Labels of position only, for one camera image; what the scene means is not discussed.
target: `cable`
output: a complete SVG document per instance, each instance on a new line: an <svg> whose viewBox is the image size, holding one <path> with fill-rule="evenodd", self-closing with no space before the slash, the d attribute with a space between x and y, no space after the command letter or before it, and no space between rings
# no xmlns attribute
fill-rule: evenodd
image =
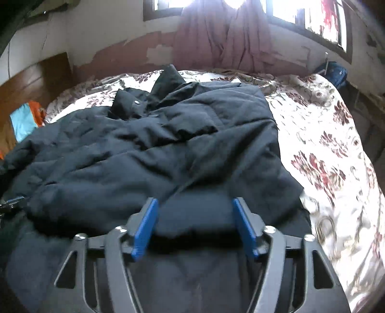
<svg viewBox="0 0 385 313"><path fill-rule="evenodd" d="M11 79L11 68L10 68L10 65L9 65L10 50L11 50L11 40L9 41L9 44L8 44L8 79Z"/></svg>
<svg viewBox="0 0 385 313"><path fill-rule="evenodd" d="M39 60L42 58L44 45L45 45L45 42L47 41L47 37L48 37L49 24L50 24L50 22L51 22L51 20L52 20L52 17L53 17L53 13L50 14L50 18L49 18L49 20L48 20L48 22L47 22L47 31L46 31L46 33L45 33L45 39L44 39L44 42L43 42L43 45L42 45L42 49L41 49L41 51L40 51L40 57L39 57Z"/></svg>

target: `floral bedspread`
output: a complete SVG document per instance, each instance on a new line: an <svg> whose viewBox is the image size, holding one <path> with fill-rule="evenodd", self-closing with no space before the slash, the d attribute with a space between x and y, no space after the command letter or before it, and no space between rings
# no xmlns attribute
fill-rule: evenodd
<svg viewBox="0 0 385 313"><path fill-rule="evenodd" d="M282 164L304 187L301 201L310 212L313 234L331 260L352 312L357 312L385 273L385 199L338 91L319 75L180 73L187 82L241 81L261 88L279 129ZM159 74L122 74L83 83L66 91L64 102L59 97L50 104L47 119L55 122L77 109L111 106L118 89L151 91Z"/></svg>

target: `black jacket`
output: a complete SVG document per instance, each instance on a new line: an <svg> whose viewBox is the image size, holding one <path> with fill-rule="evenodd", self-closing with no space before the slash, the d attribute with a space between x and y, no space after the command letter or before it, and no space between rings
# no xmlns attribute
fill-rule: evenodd
<svg viewBox="0 0 385 313"><path fill-rule="evenodd" d="M310 232L300 212L303 188L281 164L277 125L259 88L185 83L173 66L151 93L121 90L110 108L75 111L34 131L7 155L0 179L5 198L29 199L25 227L34 237L21 231L7 280L17 295L30 298L19 296L32 311L43 295L25 285L20 291L20 280L32 275L29 280L47 284L65 238L105 234L125 224L147 197L158 198L160 211L149 256L133 272L139 297L148 299L145 312L194 311L197 299L198 311L243 310L249 295L242 300L240 268L247 270L239 258L233 197L243 197L267 225L297 236ZM41 258L33 262L49 270L16 269L31 255L31 244ZM219 281L221 271L230 288ZM162 284L172 285L174 294L162 294Z"/></svg>

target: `wooden furniture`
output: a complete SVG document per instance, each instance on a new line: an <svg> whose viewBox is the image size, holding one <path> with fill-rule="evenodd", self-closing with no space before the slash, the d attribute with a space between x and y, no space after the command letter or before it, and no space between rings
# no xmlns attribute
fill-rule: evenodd
<svg viewBox="0 0 385 313"><path fill-rule="evenodd" d="M74 85L67 53L31 65L1 85L0 154L4 156L16 145L9 117L14 110L29 101L39 102L46 108L61 92Z"/></svg>

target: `window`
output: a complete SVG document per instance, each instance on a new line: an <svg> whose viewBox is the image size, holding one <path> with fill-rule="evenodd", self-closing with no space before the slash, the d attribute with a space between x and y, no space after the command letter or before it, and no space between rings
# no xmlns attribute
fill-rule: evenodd
<svg viewBox="0 0 385 313"><path fill-rule="evenodd" d="M144 21L180 15L193 0L144 0ZM225 0L239 8L244 0ZM352 62L352 29L343 0L260 0L269 23L297 32Z"/></svg>

